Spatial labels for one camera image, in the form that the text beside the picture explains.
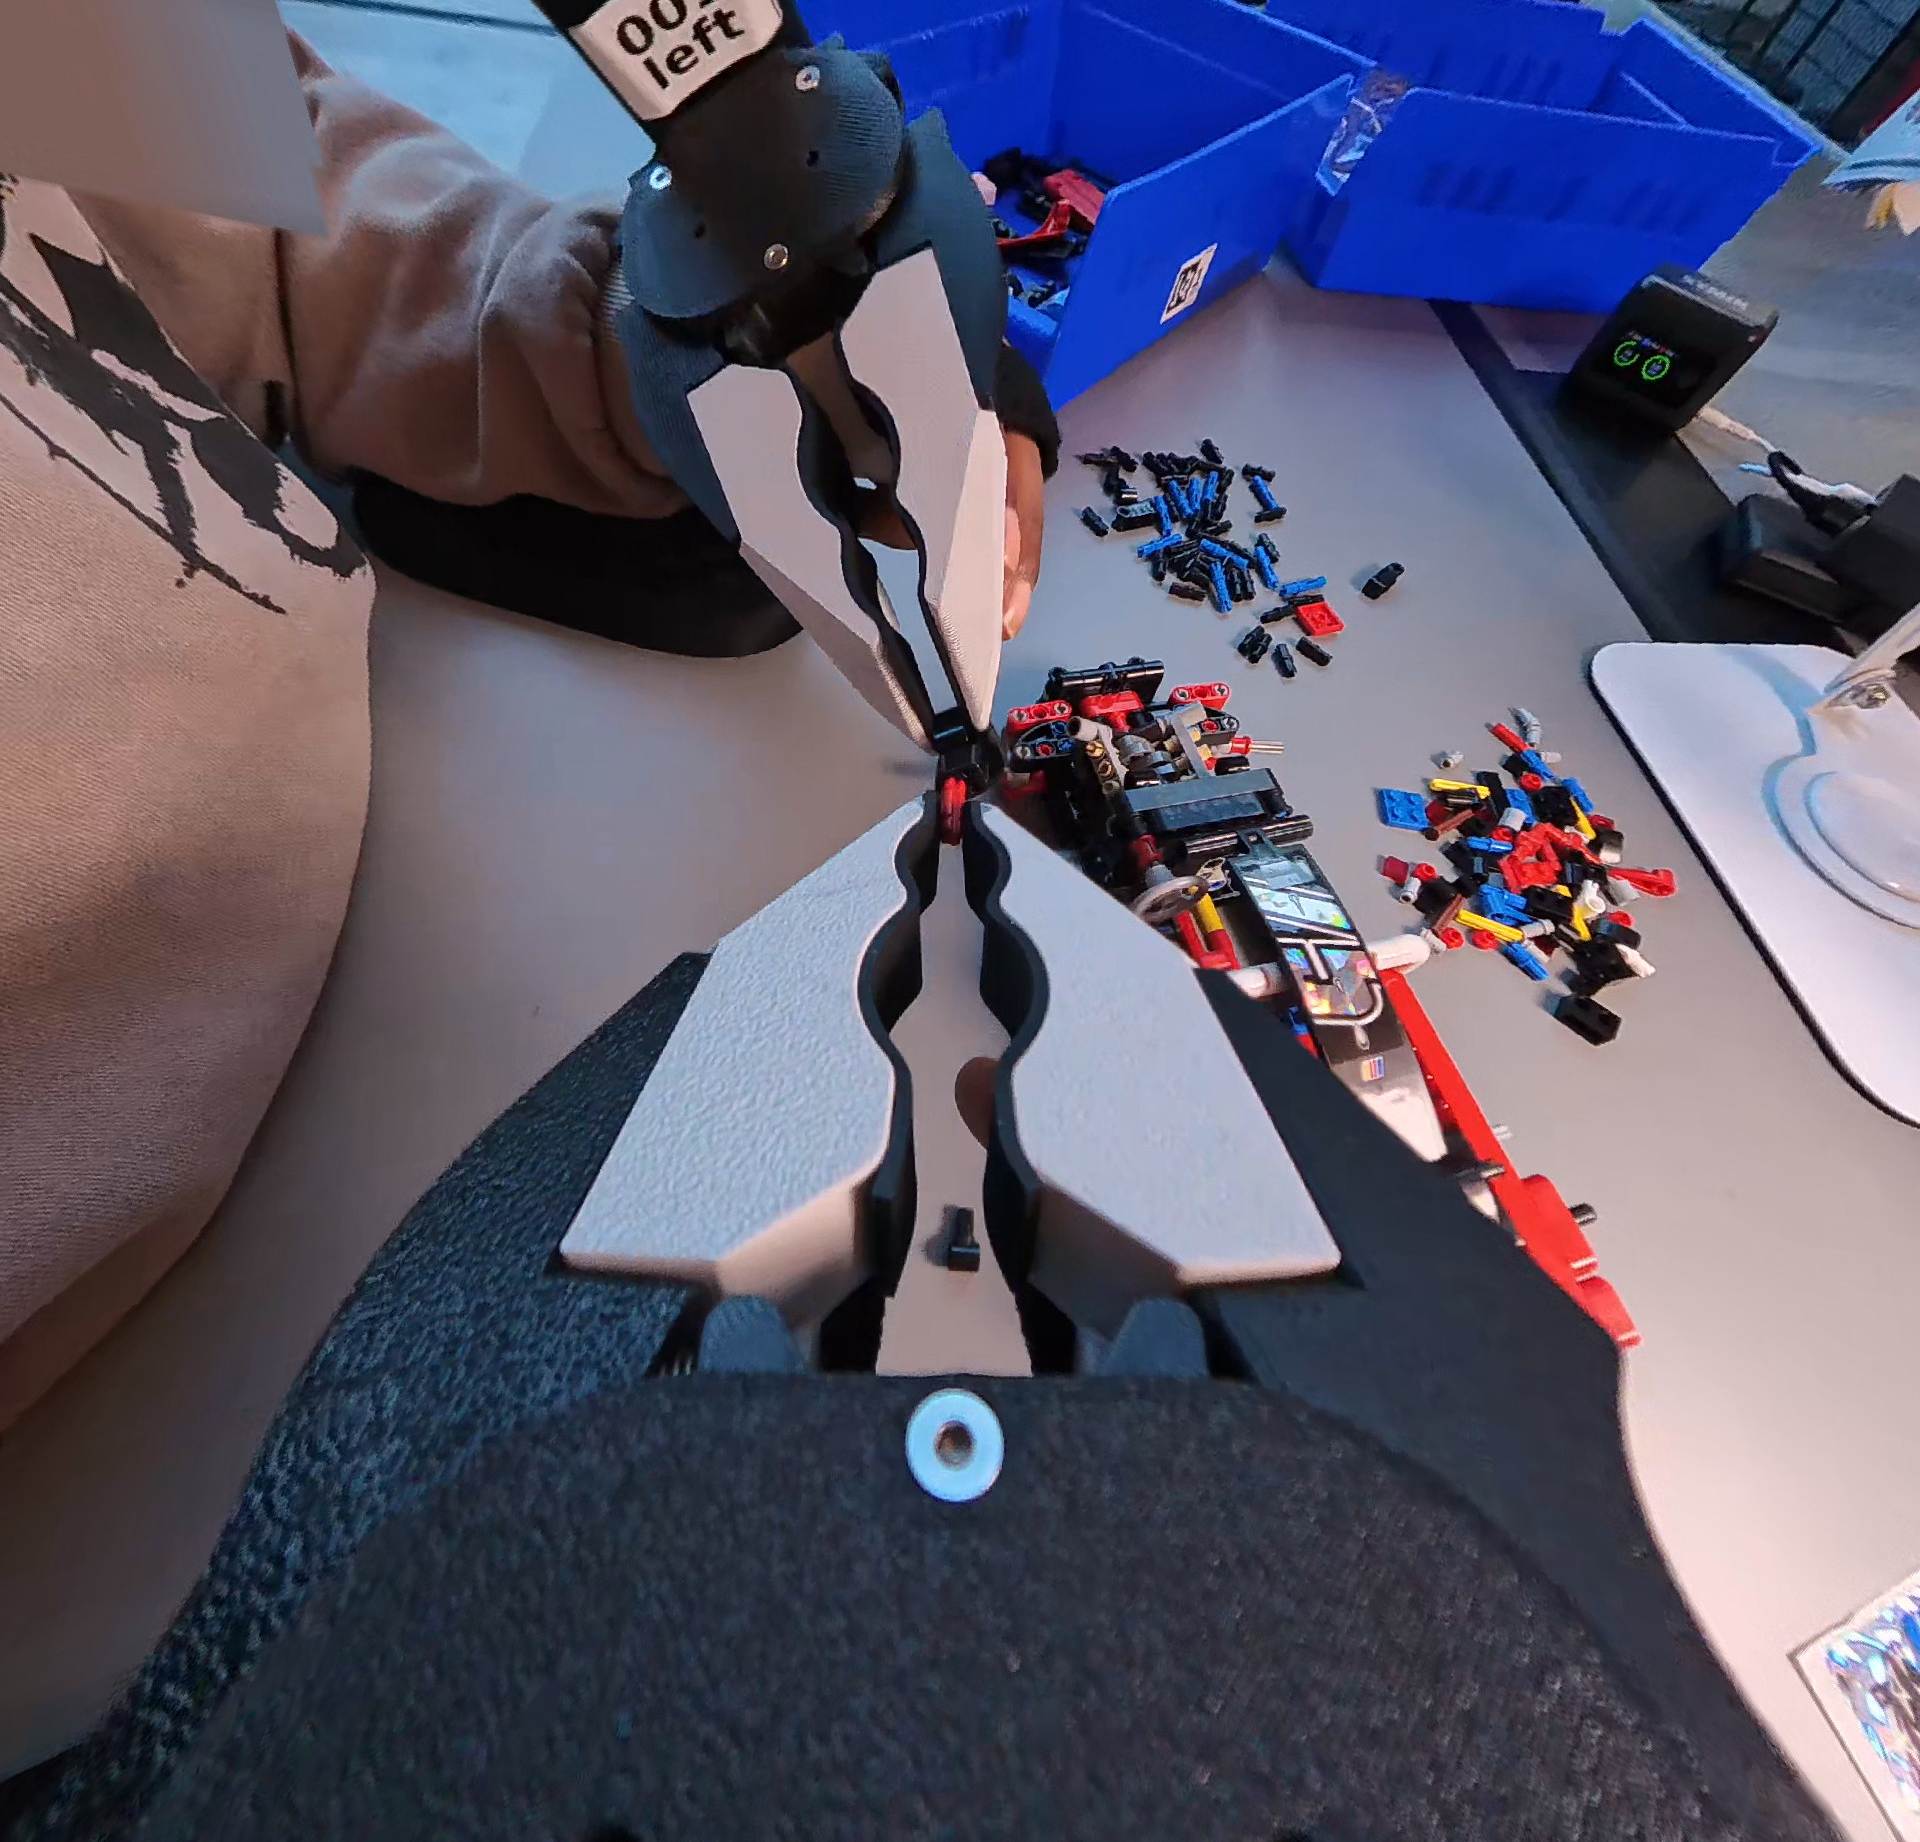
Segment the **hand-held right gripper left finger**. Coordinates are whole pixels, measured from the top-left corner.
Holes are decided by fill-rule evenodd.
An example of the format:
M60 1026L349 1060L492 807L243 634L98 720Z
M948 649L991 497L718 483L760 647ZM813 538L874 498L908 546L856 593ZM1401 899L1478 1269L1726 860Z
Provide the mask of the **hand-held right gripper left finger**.
M938 805L880 817L709 953L560 1256L764 1297L788 1322L890 1295L915 1234L910 1073Z

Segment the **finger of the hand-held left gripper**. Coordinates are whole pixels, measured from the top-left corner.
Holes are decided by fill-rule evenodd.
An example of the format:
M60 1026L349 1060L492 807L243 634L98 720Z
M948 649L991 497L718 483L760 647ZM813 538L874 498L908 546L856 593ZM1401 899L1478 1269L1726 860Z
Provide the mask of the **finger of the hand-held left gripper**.
M768 365L723 365L689 411L759 581L880 717L933 750L937 713L856 532L856 488L825 411Z
M896 503L921 558L919 599L948 679L948 705L981 727L997 691L1004 597L1004 437L981 403L930 248L879 269L839 329L853 392L879 405L898 448ZM843 673L910 737L930 737L942 705L883 604L851 531L839 588Z

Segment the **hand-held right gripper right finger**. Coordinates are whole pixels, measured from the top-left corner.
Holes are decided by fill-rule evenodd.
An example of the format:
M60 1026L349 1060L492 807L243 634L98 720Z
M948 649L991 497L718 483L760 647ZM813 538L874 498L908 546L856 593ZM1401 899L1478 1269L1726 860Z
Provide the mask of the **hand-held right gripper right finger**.
M999 805L966 809L1012 1276L1115 1336L1140 1299L1334 1272L1313 1204L1184 953Z

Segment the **lego car chassis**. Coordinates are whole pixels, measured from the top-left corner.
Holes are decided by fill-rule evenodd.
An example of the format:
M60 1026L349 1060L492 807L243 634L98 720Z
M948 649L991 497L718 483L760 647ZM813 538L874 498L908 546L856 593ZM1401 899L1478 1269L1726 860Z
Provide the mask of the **lego car chassis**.
M1004 795L1054 846L1205 971L1278 1016L1363 1109L1497 1220L1619 1350L1640 1329L1601 1276L1585 1222L1519 1173L1410 975L1441 956L1415 927L1364 941L1283 796L1270 743L1221 680L1163 687L1156 659L1054 667L1000 723Z

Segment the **person's left forearm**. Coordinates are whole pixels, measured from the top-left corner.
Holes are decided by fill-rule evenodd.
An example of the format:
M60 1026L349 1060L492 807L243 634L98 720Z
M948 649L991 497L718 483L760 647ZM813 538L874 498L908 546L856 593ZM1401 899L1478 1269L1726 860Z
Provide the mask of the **person's left forearm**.
M683 508L604 329L618 214L552 201L289 35L319 139L310 238L73 192L188 365L259 439L424 498Z

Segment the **heap of red black lego parts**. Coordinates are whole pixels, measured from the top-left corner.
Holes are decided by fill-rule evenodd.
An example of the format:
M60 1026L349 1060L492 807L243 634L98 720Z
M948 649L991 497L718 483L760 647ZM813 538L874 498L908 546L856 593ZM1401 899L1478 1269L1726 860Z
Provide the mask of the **heap of red black lego parts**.
M991 230L1010 302L1058 319L1115 182L1077 159L1056 161L1006 148L980 175L990 184Z

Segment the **pile of colourful lego pieces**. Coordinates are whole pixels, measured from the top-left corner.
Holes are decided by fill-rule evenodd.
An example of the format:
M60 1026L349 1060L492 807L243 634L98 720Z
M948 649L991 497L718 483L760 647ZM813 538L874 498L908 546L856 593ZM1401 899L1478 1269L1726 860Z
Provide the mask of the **pile of colourful lego pieces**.
M1621 1016L1609 994L1654 977L1641 914L1678 892L1664 864L1629 860L1619 823L1544 746L1523 705L1485 726L1494 758L1441 751L1417 786L1377 786L1381 829L1420 843L1379 873L1430 949L1500 956L1575 1038L1601 1046Z

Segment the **person's left hand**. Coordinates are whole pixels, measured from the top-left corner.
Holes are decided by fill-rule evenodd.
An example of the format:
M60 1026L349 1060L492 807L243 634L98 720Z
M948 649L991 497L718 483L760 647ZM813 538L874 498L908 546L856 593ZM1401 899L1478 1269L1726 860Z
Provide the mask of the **person's left hand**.
M1046 466L1043 450L1013 429L1004 440L1004 641L1019 634L1027 620L1043 558Z

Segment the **pile of black blue pins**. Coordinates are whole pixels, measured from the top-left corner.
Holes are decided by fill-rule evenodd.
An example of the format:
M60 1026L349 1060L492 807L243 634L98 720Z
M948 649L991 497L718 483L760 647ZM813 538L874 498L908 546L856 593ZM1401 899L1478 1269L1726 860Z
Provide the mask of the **pile of black blue pins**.
M1252 665L1270 663L1286 679L1303 663L1330 667L1340 634L1318 643L1289 619L1301 599L1328 602L1328 583L1283 567L1275 529L1286 508L1272 469L1230 463L1210 437L1192 452L1133 453L1105 444L1076 461L1102 495L1099 506L1077 509L1077 523L1131 553L1163 599L1234 622L1231 647Z

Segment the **blue bin with white label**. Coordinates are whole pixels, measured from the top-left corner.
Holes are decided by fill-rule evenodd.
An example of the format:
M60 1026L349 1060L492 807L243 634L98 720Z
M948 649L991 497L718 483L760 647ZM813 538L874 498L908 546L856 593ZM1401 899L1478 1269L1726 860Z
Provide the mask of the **blue bin with white label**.
M968 166L1006 149L1105 188L1065 302L1004 335L1060 406L1258 273L1313 182L1356 58L1230 0L801 0L888 53Z

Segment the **small clear plastic bag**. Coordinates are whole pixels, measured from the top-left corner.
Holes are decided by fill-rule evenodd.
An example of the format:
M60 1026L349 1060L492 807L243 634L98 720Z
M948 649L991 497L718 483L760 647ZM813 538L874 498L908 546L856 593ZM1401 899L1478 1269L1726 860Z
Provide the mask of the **small clear plastic bag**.
M1408 91L1410 79L1384 68L1371 68L1354 82L1316 166L1316 182L1325 192L1336 195L1349 182Z

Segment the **blue storage bin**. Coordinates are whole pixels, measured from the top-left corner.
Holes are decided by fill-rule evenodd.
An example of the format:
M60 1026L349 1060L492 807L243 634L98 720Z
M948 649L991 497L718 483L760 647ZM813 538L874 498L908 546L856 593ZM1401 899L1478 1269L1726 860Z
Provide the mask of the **blue storage bin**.
M1663 22L1563 0L1267 0L1410 79L1349 182L1313 173L1283 253L1323 289L1601 315L1699 267L1819 148Z

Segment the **white book stand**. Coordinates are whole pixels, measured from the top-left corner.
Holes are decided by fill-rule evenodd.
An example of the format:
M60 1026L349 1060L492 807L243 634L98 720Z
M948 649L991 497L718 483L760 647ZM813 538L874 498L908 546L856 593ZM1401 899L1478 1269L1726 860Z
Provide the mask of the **white book stand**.
M1597 699L1837 1066L1918 1120L1918 722L1891 638L1616 643Z

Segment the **person's beige sweatshirt torso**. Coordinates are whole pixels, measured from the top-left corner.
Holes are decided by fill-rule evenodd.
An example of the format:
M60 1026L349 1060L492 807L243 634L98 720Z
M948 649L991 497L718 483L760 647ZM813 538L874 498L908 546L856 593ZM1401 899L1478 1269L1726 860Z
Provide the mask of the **person's beige sweatshirt torso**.
M5 177L3 1415L208 1225L344 919L372 574Z

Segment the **black device with green display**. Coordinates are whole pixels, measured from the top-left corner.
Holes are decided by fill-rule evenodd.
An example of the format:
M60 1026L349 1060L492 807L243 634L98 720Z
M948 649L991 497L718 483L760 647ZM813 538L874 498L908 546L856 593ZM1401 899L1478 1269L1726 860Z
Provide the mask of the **black device with green display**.
M1633 435L1673 435L1747 365L1779 319L1779 309L1703 272L1663 264L1608 315L1563 376L1560 400Z

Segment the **black power adapter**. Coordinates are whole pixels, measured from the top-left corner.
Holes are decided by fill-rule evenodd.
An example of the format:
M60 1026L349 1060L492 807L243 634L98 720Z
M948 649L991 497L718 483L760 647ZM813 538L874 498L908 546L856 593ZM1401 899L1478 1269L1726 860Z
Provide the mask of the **black power adapter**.
M1876 638L1918 604L1918 479L1880 493L1828 483L1783 450L1764 469L1776 495L1744 497L1717 536L1718 583L1837 629Z

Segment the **colourful sticker sheet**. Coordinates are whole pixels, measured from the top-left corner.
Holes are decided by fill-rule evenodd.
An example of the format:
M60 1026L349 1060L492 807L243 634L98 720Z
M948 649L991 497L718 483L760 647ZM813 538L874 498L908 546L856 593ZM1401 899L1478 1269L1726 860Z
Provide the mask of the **colourful sticker sheet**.
M1918 1838L1918 1571L1793 1654L1884 1821Z

